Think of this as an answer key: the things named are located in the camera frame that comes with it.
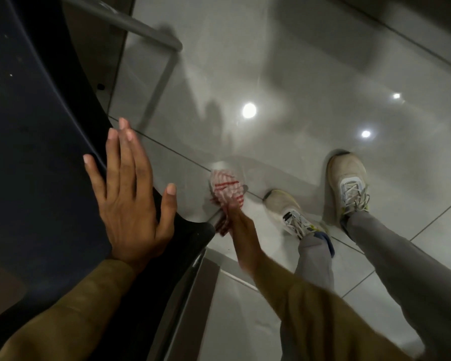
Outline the person's left hand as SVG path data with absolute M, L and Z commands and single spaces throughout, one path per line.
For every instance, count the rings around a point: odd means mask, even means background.
M 153 198 L 151 163 L 135 133 L 136 194 L 121 195 L 119 129 L 108 131 L 106 156 L 106 202 L 102 207 L 98 206 L 98 210 L 111 244 L 111 256 L 140 273 L 169 243 L 155 237 L 159 220 Z

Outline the person's right hand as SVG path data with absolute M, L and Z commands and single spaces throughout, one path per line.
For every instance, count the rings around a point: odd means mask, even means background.
M 266 257 L 260 246 L 255 224 L 243 213 L 236 201 L 227 204 L 226 213 L 238 263 L 254 280 L 260 264 Z

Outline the red white checkered cloth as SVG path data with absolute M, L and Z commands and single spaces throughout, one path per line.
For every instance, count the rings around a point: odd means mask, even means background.
M 210 201 L 219 208 L 219 217 L 214 224 L 216 233 L 224 237 L 229 233 L 230 220 L 227 206 L 230 200 L 237 202 L 239 208 L 244 205 L 246 189 L 237 175 L 229 169 L 214 169 L 209 178 Z

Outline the person's left forearm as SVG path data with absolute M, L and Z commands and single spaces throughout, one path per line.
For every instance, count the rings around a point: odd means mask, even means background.
M 0 361 L 86 360 L 136 276 L 122 261 L 100 262 L 54 305 L 12 334 L 0 349 Z

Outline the person's right forearm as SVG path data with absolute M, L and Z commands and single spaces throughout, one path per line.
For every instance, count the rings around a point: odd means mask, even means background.
M 302 361 L 414 361 L 374 331 L 342 298 L 260 253 L 253 280 Z

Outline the dark blue plastic chair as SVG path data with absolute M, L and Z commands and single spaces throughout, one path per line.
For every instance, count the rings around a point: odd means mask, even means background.
M 110 252 L 82 159 L 110 127 L 61 0 L 0 0 L 0 348 Z

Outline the grey metal chair leg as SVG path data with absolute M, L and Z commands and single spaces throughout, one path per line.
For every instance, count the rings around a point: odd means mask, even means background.
M 204 249 L 175 286 L 146 361 L 198 361 L 219 272 Z
M 136 35 L 150 38 L 177 52 L 183 50 L 182 42 L 175 36 L 170 36 L 157 29 L 123 13 L 100 0 L 62 0 L 84 10 L 116 27 L 119 27 Z

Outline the beige sneaker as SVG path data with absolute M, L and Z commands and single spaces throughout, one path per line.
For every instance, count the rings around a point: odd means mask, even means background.
M 340 227 L 354 212 L 369 211 L 367 172 L 360 158 L 352 152 L 332 156 L 326 176 L 335 198 L 336 217 Z
M 265 194 L 263 204 L 269 217 L 299 240 L 310 233 L 322 232 L 329 235 L 323 223 L 303 212 L 294 197 L 283 190 L 270 190 Z

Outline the person's left leg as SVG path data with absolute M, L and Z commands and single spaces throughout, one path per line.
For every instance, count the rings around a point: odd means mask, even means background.
M 310 233 L 300 240 L 298 252 L 299 261 L 295 274 L 307 282 L 334 292 L 332 258 L 326 243 L 314 237 L 314 233 Z M 280 340 L 281 361 L 301 361 L 294 340 L 283 322 L 280 327 Z

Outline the person's leg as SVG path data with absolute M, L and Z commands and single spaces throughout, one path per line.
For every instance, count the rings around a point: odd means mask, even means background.
M 332 258 L 326 243 L 314 237 L 314 233 L 310 233 L 300 240 L 298 252 L 299 261 L 295 274 L 307 282 L 334 292 Z M 280 327 L 280 340 L 281 361 L 301 361 L 294 340 L 283 322 Z
M 451 270 L 367 211 L 340 225 L 364 252 L 424 344 L 424 359 L 451 361 Z

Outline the blue sock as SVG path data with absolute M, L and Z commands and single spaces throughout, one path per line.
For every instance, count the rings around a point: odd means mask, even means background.
M 335 256 L 335 249 L 334 249 L 333 243 L 331 242 L 330 236 L 326 232 L 316 231 L 314 233 L 314 237 L 319 238 L 324 243 L 326 243 L 331 258 L 334 258 L 334 256 Z

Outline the person's right leg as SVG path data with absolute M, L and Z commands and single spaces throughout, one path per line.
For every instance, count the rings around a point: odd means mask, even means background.
M 424 344 L 424 359 L 451 361 L 451 270 L 367 211 L 340 225 L 364 252 Z

